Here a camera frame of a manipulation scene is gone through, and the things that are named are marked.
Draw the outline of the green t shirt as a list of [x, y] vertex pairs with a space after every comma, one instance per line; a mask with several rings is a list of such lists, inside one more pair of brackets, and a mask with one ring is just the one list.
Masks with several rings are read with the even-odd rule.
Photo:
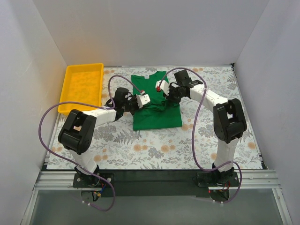
[[148, 76], [131, 75], [131, 82], [150, 97], [150, 103], [133, 115], [134, 131], [182, 126], [180, 105], [167, 101], [163, 92], [156, 91], [156, 82], [165, 74], [165, 71], [157, 71]]

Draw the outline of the yellow plastic tray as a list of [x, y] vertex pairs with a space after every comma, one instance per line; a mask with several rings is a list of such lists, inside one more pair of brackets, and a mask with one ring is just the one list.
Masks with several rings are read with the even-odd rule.
[[67, 66], [60, 102], [72, 101], [101, 106], [103, 75], [103, 63]]

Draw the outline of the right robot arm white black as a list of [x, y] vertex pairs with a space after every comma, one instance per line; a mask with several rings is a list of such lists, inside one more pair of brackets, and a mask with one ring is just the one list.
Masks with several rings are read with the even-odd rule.
[[191, 70], [188, 68], [174, 68], [173, 72], [175, 82], [168, 83], [161, 79], [156, 83], [156, 90], [162, 91], [164, 97], [174, 103], [179, 103], [182, 98], [197, 101], [200, 107], [204, 106], [213, 114], [213, 129], [218, 138], [217, 157], [211, 169], [205, 169], [196, 163], [200, 169], [196, 175], [198, 186], [240, 185], [241, 178], [234, 171], [238, 166], [234, 161], [234, 154], [239, 139], [247, 129], [241, 102], [236, 98], [227, 99], [209, 90], [201, 76], [192, 80], [188, 74]]

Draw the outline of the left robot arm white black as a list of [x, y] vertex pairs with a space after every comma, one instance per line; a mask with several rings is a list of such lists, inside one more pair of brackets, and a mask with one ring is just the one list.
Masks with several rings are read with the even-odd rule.
[[75, 171], [80, 181], [88, 187], [99, 185], [99, 167], [89, 150], [96, 126], [120, 119], [125, 112], [134, 114], [150, 102], [149, 96], [132, 95], [126, 88], [118, 88], [112, 99], [102, 109], [91, 111], [71, 110], [60, 133], [58, 141], [70, 151], [77, 163]]

